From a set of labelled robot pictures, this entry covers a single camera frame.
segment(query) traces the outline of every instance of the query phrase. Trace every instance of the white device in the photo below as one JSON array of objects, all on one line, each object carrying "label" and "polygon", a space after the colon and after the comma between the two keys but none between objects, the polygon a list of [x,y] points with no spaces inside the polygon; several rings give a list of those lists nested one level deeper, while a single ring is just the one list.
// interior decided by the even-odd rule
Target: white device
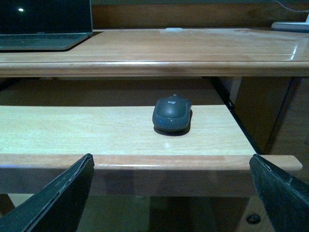
[{"label": "white device", "polygon": [[271,28],[279,31],[309,33],[309,14],[305,22],[275,22],[271,25]]}]

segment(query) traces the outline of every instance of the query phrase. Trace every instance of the white cable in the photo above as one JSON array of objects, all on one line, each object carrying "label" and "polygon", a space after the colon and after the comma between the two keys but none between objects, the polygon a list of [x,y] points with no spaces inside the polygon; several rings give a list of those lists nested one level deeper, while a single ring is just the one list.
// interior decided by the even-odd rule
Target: white cable
[{"label": "white cable", "polygon": [[307,13],[309,13],[309,10],[298,11],[298,10],[294,10],[294,9],[289,8],[289,7],[286,7],[285,5],[283,5],[283,4],[282,4],[281,2],[279,2],[279,1],[275,1],[275,0],[274,0],[274,2],[279,3],[283,8],[285,8],[285,9],[287,9],[287,10],[289,10],[289,11],[298,12],[298,13],[300,13],[300,12],[307,12]]}]

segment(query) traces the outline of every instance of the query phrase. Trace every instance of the laptop screen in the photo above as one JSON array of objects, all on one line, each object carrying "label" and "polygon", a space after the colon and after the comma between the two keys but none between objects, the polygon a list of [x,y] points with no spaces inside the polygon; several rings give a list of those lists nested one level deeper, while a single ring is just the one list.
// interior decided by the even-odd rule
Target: laptop screen
[{"label": "laptop screen", "polygon": [[90,0],[0,0],[0,34],[91,31]]}]

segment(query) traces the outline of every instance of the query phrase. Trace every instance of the computer mouse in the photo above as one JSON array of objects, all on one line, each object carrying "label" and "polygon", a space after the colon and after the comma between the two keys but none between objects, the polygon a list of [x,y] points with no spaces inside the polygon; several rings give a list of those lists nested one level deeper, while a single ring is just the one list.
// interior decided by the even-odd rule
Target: computer mouse
[{"label": "computer mouse", "polygon": [[192,103],[174,94],[160,98],[154,107],[154,127],[164,132],[179,132],[187,128],[190,122]]}]

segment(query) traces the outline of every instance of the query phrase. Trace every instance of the shelf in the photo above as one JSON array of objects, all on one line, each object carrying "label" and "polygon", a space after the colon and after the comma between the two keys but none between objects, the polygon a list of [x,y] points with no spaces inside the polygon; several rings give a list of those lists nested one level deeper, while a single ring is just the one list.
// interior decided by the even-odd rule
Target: shelf
[{"label": "shelf", "polygon": [[306,33],[102,30],[66,52],[2,53],[0,77],[307,76]]},{"label": "shelf", "polygon": [[[174,93],[192,100],[193,115],[187,134],[166,136],[152,112]],[[22,80],[0,92],[0,105],[3,192],[34,192],[91,153],[92,194],[254,194],[255,151],[207,79]],[[292,156],[269,159],[301,169]]]}]

